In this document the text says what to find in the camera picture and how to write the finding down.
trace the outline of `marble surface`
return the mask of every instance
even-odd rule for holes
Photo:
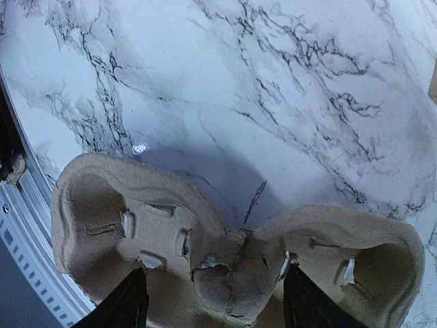
[[[437,327],[435,0],[0,0],[0,65],[53,181],[82,152],[183,176],[231,228],[334,204],[411,223]]]

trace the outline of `white marble countertop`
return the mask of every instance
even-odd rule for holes
[[[411,223],[404,327],[437,327],[436,0],[0,0],[0,64],[54,181],[82,152],[171,170],[231,228],[334,204]]]

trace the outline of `brown cardboard piece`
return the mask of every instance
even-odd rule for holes
[[[429,87],[429,97],[437,105],[437,61],[432,75],[431,86]]]
[[[421,285],[423,248],[402,222],[304,206],[256,231],[229,231],[194,186],[103,154],[65,168],[52,200],[57,268],[99,303],[148,268],[151,327],[282,327],[288,258],[370,328],[398,328]],[[355,259],[354,284],[343,285]]]

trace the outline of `black object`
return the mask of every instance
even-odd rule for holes
[[[285,328],[368,328],[342,310],[298,264],[291,264],[284,281]]]
[[[145,272],[135,269],[73,328],[145,328],[148,308]]]
[[[23,152],[11,110],[5,84],[0,78],[0,181],[6,179],[18,156]]]

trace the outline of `gray surface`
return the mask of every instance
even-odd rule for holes
[[[0,241],[0,327],[60,328]]]

